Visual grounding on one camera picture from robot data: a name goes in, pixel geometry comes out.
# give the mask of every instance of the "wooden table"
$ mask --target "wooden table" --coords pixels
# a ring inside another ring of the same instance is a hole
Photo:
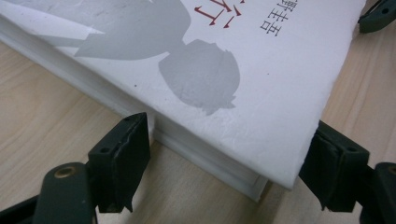
[[[322,118],[370,150],[372,166],[396,162],[395,36],[395,23],[356,32]],[[85,162],[119,119],[0,44],[0,210],[37,195],[54,166]],[[301,180],[293,191],[269,184],[254,203],[157,142],[151,153],[134,212],[100,215],[100,223],[359,223],[359,205],[353,214],[322,212]]]

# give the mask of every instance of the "book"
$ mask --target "book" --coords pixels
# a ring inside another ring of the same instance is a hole
[[[291,189],[362,0],[0,0],[0,39],[254,200]]]

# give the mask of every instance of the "silhouette of person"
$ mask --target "silhouette of person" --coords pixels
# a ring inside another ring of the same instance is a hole
[[[103,34],[86,39],[40,35],[55,47],[75,47],[75,57],[142,60],[168,52],[159,69],[166,84],[183,103],[207,115],[232,108],[239,86],[239,69],[231,52],[216,44],[183,42],[191,25],[180,0],[8,0],[24,7],[74,21]]]

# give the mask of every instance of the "brass screw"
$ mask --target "brass screw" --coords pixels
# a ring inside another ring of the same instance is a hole
[[[76,167],[74,166],[66,166],[61,168],[55,172],[55,177],[58,179],[69,177],[76,172]]]

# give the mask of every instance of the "black clamp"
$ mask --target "black clamp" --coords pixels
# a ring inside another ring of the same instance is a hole
[[[100,213],[132,212],[150,158],[147,115],[121,120],[88,157],[50,170],[40,194],[0,212],[0,223],[97,223],[96,206]]]
[[[358,21],[361,33],[379,31],[396,20],[396,1],[379,0]]]
[[[370,153],[320,122],[300,171],[300,178],[322,208],[352,212],[363,207],[361,224],[396,223],[396,164],[367,165]]]

